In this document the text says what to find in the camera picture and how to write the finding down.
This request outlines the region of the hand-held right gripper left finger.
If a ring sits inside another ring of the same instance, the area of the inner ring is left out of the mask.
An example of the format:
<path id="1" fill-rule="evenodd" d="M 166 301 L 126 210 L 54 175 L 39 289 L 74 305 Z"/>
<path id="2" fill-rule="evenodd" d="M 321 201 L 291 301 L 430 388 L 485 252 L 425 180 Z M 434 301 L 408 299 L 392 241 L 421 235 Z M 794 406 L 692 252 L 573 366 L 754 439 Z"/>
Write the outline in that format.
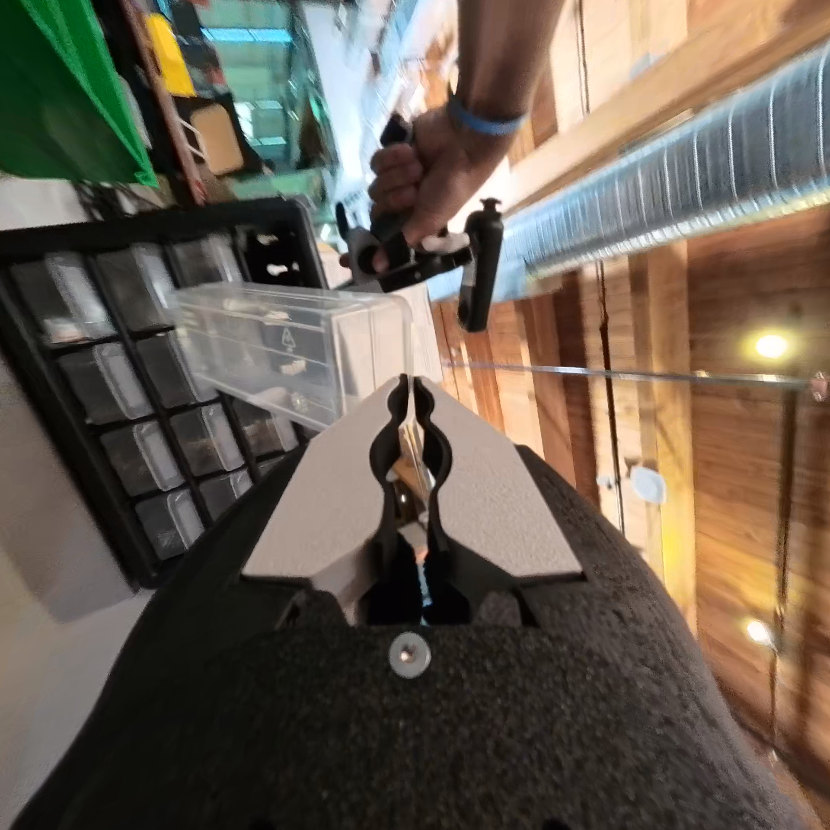
<path id="1" fill-rule="evenodd" d="M 348 618 L 412 620 L 412 549 L 396 528 L 388 473 L 410 377 L 390 379 L 314 437 L 242 569 L 245 580 L 331 594 Z"/>

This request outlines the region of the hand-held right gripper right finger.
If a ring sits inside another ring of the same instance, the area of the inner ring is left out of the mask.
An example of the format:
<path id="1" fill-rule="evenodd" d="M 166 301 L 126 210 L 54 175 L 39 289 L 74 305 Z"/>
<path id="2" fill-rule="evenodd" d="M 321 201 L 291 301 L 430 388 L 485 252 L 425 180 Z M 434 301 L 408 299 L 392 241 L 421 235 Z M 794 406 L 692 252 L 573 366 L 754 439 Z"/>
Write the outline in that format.
<path id="1" fill-rule="evenodd" d="M 412 381 L 430 473 L 429 587 L 524 587 L 584 570 L 517 446 L 432 381 Z"/>

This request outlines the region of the clear plastic drawer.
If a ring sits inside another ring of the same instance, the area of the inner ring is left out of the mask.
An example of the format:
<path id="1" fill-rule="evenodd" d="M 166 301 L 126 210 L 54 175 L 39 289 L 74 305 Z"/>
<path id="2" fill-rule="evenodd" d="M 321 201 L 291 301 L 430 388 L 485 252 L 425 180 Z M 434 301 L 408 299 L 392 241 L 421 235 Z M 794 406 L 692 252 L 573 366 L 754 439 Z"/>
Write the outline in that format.
<path id="1" fill-rule="evenodd" d="M 177 290 L 172 311 L 196 377 L 316 432 L 413 370 L 393 294 L 214 282 Z"/>

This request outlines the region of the group of clear cabinet drawers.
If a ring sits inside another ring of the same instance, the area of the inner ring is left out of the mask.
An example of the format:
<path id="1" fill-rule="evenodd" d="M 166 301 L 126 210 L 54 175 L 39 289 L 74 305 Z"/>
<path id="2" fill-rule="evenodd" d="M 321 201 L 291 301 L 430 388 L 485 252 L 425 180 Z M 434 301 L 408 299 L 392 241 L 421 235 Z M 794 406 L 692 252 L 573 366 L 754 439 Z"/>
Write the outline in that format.
<path id="1" fill-rule="evenodd" d="M 179 560 L 286 451 L 298 428 L 196 374 L 173 292 L 246 280 L 239 235 L 48 252 L 2 270 L 104 517 L 151 575 Z"/>

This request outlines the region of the black drawer cabinet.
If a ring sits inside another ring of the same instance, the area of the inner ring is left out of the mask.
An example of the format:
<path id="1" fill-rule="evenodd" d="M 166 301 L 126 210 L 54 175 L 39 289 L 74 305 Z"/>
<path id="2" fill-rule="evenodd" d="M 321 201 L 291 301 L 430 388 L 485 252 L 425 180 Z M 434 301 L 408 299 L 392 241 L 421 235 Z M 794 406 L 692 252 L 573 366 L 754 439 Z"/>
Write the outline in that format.
<path id="1" fill-rule="evenodd" d="M 299 199 L 265 198 L 252 202 L 195 208 L 189 211 L 164 210 L 123 217 L 109 222 L 65 224 L 2 232 L 2 270 L 33 255 L 48 252 L 111 252 L 134 243 L 181 242 L 228 231 L 238 234 L 242 261 L 253 285 L 327 288 L 324 266 L 317 250 L 310 211 Z M 109 549 L 109 560 L 133 590 L 156 588 L 176 569 L 179 560 L 151 575 L 136 554 L 131 554 L 119 530 L 104 517 L 92 490 L 86 462 L 80 455 L 80 440 L 67 421 L 47 405 L 55 403 L 47 387 L 47 370 L 41 368 L 28 335 L 10 315 L 6 305 L 6 284 L 2 276 L 2 357 L 36 412 L 36 417 L 57 452 L 85 507 Z"/>

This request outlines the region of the green plastic bin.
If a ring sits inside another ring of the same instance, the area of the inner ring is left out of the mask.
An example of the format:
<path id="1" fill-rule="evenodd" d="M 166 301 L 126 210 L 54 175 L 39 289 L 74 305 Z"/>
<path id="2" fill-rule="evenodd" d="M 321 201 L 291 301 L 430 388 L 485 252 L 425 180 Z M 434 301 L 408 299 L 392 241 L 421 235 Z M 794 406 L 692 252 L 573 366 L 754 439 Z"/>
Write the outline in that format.
<path id="1" fill-rule="evenodd" d="M 1 2 L 1 170 L 157 186 L 91 2 Z"/>

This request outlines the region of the person's left forearm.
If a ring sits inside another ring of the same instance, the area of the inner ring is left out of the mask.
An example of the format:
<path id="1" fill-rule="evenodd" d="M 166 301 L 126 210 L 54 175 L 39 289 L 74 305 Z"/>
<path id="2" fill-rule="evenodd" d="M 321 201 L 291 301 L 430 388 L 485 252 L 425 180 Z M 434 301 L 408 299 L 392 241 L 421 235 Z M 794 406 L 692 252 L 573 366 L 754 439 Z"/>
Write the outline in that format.
<path id="1" fill-rule="evenodd" d="M 458 77 L 454 95 L 485 119 L 530 112 L 565 3 L 458 2 Z"/>

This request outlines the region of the person's left hand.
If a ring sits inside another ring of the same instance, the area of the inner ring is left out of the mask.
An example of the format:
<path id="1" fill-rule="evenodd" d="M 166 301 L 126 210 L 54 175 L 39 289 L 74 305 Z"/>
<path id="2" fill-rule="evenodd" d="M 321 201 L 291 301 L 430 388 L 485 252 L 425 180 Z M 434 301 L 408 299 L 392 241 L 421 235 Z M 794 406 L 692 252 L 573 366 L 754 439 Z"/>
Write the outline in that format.
<path id="1" fill-rule="evenodd" d="M 403 217 L 410 246 L 438 234 L 503 161 L 514 136 L 493 139 L 462 129 L 447 105 L 412 124 L 410 142 L 378 149 L 368 187 L 372 220 Z"/>

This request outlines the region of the white round fixture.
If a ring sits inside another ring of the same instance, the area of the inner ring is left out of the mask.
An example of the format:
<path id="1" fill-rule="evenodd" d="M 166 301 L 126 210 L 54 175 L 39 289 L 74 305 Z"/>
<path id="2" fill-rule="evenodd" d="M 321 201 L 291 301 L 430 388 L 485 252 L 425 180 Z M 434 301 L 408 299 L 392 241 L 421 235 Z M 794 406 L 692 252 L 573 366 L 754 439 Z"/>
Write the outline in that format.
<path id="1" fill-rule="evenodd" d="M 632 465 L 628 470 L 628 481 L 642 501 L 654 505 L 667 503 L 667 482 L 659 472 L 641 464 Z"/>

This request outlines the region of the blue wristband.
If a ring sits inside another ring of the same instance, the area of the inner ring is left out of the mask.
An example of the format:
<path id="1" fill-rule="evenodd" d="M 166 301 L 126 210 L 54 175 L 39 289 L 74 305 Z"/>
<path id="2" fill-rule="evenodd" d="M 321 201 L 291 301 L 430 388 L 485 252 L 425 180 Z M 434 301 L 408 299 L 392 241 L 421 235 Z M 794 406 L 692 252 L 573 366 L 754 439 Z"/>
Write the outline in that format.
<path id="1" fill-rule="evenodd" d="M 477 135 L 502 139 L 514 136 L 528 119 L 525 113 L 513 119 L 493 120 L 485 119 L 466 109 L 461 100 L 454 94 L 447 102 L 447 112 L 462 129 L 469 130 Z"/>

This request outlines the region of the thin metal rod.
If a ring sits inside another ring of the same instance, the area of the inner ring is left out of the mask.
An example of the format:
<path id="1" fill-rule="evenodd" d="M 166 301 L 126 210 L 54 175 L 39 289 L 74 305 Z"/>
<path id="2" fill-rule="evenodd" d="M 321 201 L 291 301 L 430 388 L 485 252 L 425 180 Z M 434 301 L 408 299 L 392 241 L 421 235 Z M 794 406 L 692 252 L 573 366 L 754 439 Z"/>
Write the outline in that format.
<path id="1" fill-rule="evenodd" d="M 449 358 L 443 358 L 441 363 L 447 368 L 471 370 L 491 369 L 494 371 L 510 371 L 514 373 L 548 374 L 584 379 L 608 379 L 633 383 L 692 383 L 708 386 L 741 386 L 796 392 L 809 391 L 819 400 L 828 397 L 829 390 L 828 375 L 823 373 L 817 373 L 811 378 L 804 379 L 778 374 L 718 374 L 705 371 L 673 373 L 545 364 L 507 364 L 487 361 L 453 362 Z"/>

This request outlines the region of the yellow container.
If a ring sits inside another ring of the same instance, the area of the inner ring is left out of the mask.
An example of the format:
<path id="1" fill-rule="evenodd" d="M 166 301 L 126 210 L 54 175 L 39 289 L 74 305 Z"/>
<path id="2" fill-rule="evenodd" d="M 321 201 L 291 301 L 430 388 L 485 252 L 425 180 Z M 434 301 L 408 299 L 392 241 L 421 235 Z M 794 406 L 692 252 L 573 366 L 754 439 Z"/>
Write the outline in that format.
<path id="1" fill-rule="evenodd" d="M 146 13 L 144 25 L 167 92 L 178 98 L 197 97 L 179 41 L 168 18 L 161 13 Z"/>

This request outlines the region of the silver ribbed duct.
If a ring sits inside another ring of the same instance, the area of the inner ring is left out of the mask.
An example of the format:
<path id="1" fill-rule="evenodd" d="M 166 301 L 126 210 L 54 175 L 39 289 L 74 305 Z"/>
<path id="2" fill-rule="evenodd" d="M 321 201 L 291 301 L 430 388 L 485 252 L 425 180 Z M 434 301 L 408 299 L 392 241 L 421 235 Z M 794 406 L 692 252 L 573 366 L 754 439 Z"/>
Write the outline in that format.
<path id="1" fill-rule="evenodd" d="M 505 220 L 492 301 L 620 255 L 826 206 L 829 44 Z"/>

